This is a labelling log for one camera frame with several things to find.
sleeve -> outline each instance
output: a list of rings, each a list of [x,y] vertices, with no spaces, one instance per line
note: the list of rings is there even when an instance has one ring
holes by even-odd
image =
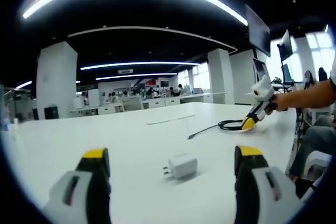
[[[334,58],[334,62],[332,64],[332,68],[330,71],[330,82],[334,91],[336,91],[336,59]]]

human hand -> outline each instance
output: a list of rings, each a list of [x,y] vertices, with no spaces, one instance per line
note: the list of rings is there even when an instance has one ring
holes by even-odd
[[[287,109],[287,106],[285,105],[285,96],[283,94],[275,94],[269,101],[276,104],[277,111],[283,111]],[[271,115],[274,109],[275,106],[267,106],[265,108],[265,112],[266,114]]]

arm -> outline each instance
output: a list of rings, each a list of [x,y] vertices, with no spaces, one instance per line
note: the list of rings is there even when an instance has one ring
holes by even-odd
[[[324,108],[336,100],[334,84],[330,81],[318,82],[311,88],[277,95],[274,102],[278,110],[286,108]]]

white charger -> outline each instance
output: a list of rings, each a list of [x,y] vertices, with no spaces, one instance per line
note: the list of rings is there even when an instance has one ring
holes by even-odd
[[[197,158],[187,153],[174,156],[168,160],[168,166],[163,168],[164,174],[172,174],[179,179],[197,171]]]

ceiling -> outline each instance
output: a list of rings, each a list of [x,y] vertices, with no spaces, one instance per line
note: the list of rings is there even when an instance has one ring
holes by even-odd
[[[272,38],[289,28],[295,36],[322,30],[326,24],[320,0],[220,0],[244,16],[249,5],[270,27]],[[10,0],[6,46],[0,80],[15,87],[33,80],[42,48],[66,40],[78,52],[77,79],[95,83],[96,77],[117,74],[121,68],[81,71],[80,67],[130,61],[203,62],[216,48],[232,52],[249,48],[247,27],[204,0],[54,0],[28,19],[22,18],[23,0]],[[114,29],[68,35],[117,26],[158,27],[201,35],[209,41],[170,31]],[[171,72],[174,66],[138,66],[134,73]],[[186,69],[179,66],[174,72]]]

